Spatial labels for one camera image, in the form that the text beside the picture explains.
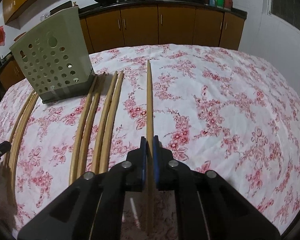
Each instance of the floral tablecloth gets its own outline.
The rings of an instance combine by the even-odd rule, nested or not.
[[[146,61],[154,90],[154,133],[191,169],[217,171],[283,233],[300,209],[300,97],[265,60],[222,48],[159,45],[90,55],[96,73],[124,70],[109,167],[146,135]],[[0,142],[31,91],[27,80],[0,103]],[[106,89],[90,138],[90,169]],[[20,228],[67,186],[74,136],[85,97],[42,104],[27,123],[16,172],[17,209],[0,176],[0,217]],[[172,192],[157,192],[154,235],[143,232],[142,193],[127,194],[122,239],[176,239]]]

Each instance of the wooden chopstick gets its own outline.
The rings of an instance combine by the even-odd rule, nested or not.
[[[103,75],[100,77],[100,82],[97,88],[93,91],[93,101],[91,104],[91,108],[89,111],[88,119],[86,122],[86,126],[84,128],[83,137],[81,141],[80,153],[79,153],[79,162],[78,162],[78,171],[77,171],[77,178],[79,178],[82,174],[84,174],[87,165],[87,156],[88,156],[88,147],[89,141],[92,131],[92,125],[94,118],[96,116],[96,109],[99,105],[100,95],[103,90],[103,84],[105,82],[106,73],[104,72]]]
[[[100,117],[98,133],[97,133],[96,142],[95,142],[95,145],[94,145],[92,164],[91,164],[91,171],[94,172],[95,174],[99,173],[100,153],[101,153],[102,141],[103,141],[103,136],[105,134],[106,121],[107,121],[107,118],[108,118],[110,104],[111,104],[111,101],[112,101],[112,96],[113,96],[113,93],[114,93],[117,78],[118,78],[118,72],[115,71],[114,75],[112,77],[112,80],[111,80],[110,88],[109,88],[108,93],[106,95],[106,101],[103,105],[102,114],[101,114],[101,117]]]
[[[118,109],[121,87],[122,87],[122,82],[123,82],[123,76],[124,76],[123,71],[121,71],[118,82],[117,82],[117,86],[115,87],[115,91],[114,91],[113,98],[111,101],[111,106],[109,109],[109,115],[108,115],[108,119],[107,119],[107,123],[106,123],[105,134],[104,134],[103,142],[102,142],[99,173],[106,172],[106,171],[108,171],[108,168],[109,168],[108,162],[109,162],[109,154],[110,154],[110,145],[111,145],[111,140],[112,140],[112,131],[113,131],[113,126],[114,126],[115,114]]]
[[[30,99],[32,98],[32,95],[34,94],[34,90],[32,90],[28,96],[28,98],[26,99],[25,103],[23,104],[23,107],[21,108],[16,120],[15,120],[15,123],[13,125],[13,128],[11,130],[11,133],[10,133],[10,138],[9,138],[9,142],[12,143],[12,140],[13,140],[13,136],[16,132],[16,129],[17,129],[17,126],[20,122],[20,119],[21,119],[21,116],[23,115],[26,107],[28,106],[29,102],[30,102]],[[2,176],[5,177],[6,176],[6,172],[7,172],[7,169],[8,169],[8,165],[9,165],[9,159],[10,159],[10,151],[7,152],[5,155],[4,155],[4,159],[3,159],[3,162],[2,162]]]
[[[23,138],[23,134],[26,129],[26,125],[28,123],[29,117],[34,109],[35,104],[37,103],[39,95],[34,93],[31,96],[28,106],[25,109],[24,114],[22,115],[20,125],[17,127],[17,133],[15,140],[13,141],[12,148],[10,151],[10,160],[9,160],[9,167],[11,170],[10,174],[10,189],[11,192],[8,194],[8,201],[11,205],[15,205],[16,203],[16,196],[15,196],[15,181],[16,181],[16,169],[17,169],[17,160],[18,160],[18,153],[20,150],[21,141]]]
[[[90,110],[90,105],[91,105],[91,101],[92,101],[92,93],[93,93],[94,87],[96,85],[97,79],[98,79],[98,76],[96,75],[92,82],[92,85],[89,89],[88,95],[86,97],[86,101],[84,103],[83,111],[80,116],[79,125],[78,125],[78,129],[77,129],[77,132],[75,135],[75,140],[74,140],[72,157],[71,157],[69,185],[71,185],[77,178],[78,158],[79,158],[79,151],[80,151],[80,146],[81,146],[83,129],[84,129],[84,125],[87,120],[88,111]]]
[[[150,154],[147,155],[147,183],[146,183],[146,231],[148,234],[153,232],[153,213],[154,213],[154,178],[153,178],[153,89],[151,64],[147,62],[147,131],[146,139]]]

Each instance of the basket hole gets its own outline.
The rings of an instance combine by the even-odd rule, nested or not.
[[[57,40],[55,37],[51,36],[51,37],[48,39],[48,44],[49,44],[49,46],[50,46],[51,48],[55,48],[55,47],[57,46],[57,44],[58,44],[58,40]]]

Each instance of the window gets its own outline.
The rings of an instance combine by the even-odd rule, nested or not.
[[[300,3],[298,0],[269,0],[269,13],[300,30]]]

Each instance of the metal screw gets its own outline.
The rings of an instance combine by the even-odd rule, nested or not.
[[[214,179],[217,176],[215,171],[207,171],[206,174],[210,179]]]
[[[178,161],[176,160],[171,160],[168,162],[170,167],[177,167],[179,165]]]
[[[92,171],[88,171],[83,175],[84,179],[92,179],[93,176],[94,176],[94,173]]]
[[[132,163],[129,161],[124,161],[123,163],[121,163],[121,166],[124,167],[125,169],[127,169],[132,166]]]

